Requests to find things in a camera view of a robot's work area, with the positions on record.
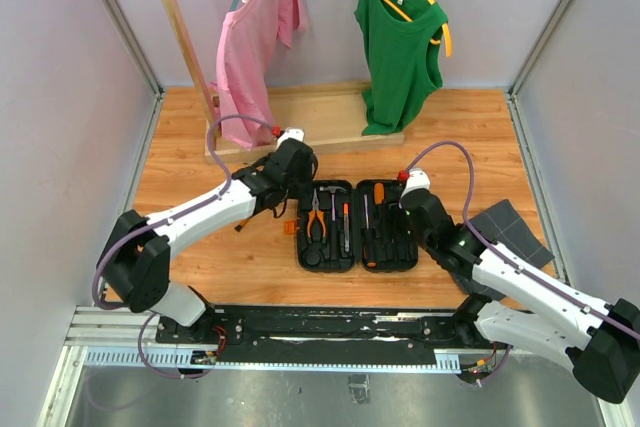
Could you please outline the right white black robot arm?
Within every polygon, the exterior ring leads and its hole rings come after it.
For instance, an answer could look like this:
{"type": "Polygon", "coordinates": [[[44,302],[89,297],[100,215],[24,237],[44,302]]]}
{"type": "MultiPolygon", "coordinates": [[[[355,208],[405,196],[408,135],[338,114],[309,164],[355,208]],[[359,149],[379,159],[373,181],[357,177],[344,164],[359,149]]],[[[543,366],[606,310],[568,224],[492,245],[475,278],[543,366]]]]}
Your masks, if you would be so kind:
{"type": "Polygon", "coordinates": [[[474,347],[486,339],[544,357],[569,370],[594,396],[621,403],[639,376],[639,309],[590,296],[545,274],[501,242],[456,224],[428,189],[400,199],[409,231],[444,270],[516,300],[522,311],[472,294],[453,322],[455,339],[474,347]]]}

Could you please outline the black plastic tool case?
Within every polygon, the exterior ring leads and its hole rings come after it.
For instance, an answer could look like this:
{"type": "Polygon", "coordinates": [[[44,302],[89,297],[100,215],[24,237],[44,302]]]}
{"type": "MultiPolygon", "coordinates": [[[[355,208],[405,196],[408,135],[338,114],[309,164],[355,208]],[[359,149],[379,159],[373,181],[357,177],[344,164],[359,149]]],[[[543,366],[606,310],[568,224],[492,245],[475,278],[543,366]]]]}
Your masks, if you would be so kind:
{"type": "Polygon", "coordinates": [[[408,230],[405,213],[400,209],[403,185],[397,180],[366,179],[352,185],[346,180],[317,180],[311,189],[297,202],[295,217],[285,223],[285,232],[295,238],[298,264],[310,272],[343,273],[360,264],[373,273],[403,272],[418,263],[418,246],[408,230]],[[373,187],[376,182],[385,186],[384,210],[381,218],[375,215],[373,187]],[[337,193],[336,221],[331,220],[331,197],[318,190],[320,186],[340,186],[346,194],[337,193]],[[306,235],[306,225],[313,192],[317,190],[320,208],[324,212],[327,237],[320,239],[319,228],[314,238],[306,235]],[[377,258],[375,268],[367,268],[363,259],[363,234],[365,229],[363,195],[368,195],[370,226],[374,235],[377,258]],[[344,251],[343,204],[349,204],[351,252],[344,251]]]}

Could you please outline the orange handled pliers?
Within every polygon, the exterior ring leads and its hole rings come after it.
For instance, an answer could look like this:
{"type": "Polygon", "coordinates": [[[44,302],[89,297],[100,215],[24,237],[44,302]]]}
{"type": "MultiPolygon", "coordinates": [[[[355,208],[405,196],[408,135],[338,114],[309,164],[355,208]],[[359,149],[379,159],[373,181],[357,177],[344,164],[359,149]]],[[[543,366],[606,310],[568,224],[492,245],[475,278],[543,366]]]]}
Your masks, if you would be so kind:
{"type": "Polygon", "coordinates": [[[308,214],[306,235],[309,239],[313,239],[314,229],[318,227],[320,233],[320,239],[324,240],[327,237],[327,226],[324,218],[324,212],[320,208],[320,201],[318,191],[315,190],[311,200],[311,210],[308,214]]]}

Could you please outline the steel claw hammer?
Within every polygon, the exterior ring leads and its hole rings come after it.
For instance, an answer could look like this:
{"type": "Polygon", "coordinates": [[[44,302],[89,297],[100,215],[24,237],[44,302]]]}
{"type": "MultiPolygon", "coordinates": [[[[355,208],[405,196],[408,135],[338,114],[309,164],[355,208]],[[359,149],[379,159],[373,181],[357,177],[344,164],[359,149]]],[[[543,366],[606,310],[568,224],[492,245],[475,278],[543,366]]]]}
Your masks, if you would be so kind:
{"type": "Polygon", "coordinates": [[[320,186],[318,188],[319,191],[321,192],[328,192],[330,194],[331,197],[331,220],[333,222],[336,221],[336,202],[335,202],[335,198],[336,198],[336,194],[337,193],[343,193],[346,194],[347,190],[343,187],[340,186],[320,186]]]}

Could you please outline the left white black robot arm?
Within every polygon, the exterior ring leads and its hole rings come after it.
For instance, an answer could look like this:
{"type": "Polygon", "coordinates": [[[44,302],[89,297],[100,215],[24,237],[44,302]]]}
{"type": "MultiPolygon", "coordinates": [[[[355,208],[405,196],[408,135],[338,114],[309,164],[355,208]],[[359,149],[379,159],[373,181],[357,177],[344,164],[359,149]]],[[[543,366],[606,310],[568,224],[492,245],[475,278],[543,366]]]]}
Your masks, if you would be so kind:
{"type": "Polygon", "coordinates": [[[169,279],[171,261],[217,230],[300,196],[317,158],[304,131],[288,128],[274,152],[234,174],[224,171],[223,184],[172,209],[148,216],[130,210],[118,218],[96,268],[96,305],[168,317],[195,343],[212,335],[211,308],[194,289],[169,279]]]}

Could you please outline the small orange screwdriver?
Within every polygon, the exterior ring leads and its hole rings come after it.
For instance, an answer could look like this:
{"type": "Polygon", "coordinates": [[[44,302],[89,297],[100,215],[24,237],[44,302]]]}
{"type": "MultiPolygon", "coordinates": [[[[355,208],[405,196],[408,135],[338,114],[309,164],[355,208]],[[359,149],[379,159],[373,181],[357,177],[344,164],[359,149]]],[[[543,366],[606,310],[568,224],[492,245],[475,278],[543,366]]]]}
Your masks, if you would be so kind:
{"type": "Polygon", "coordinates": [[[381,218],[384,210],[385,186],[382,182],[376,182],[373,187],[375,215],[381,218]]]}

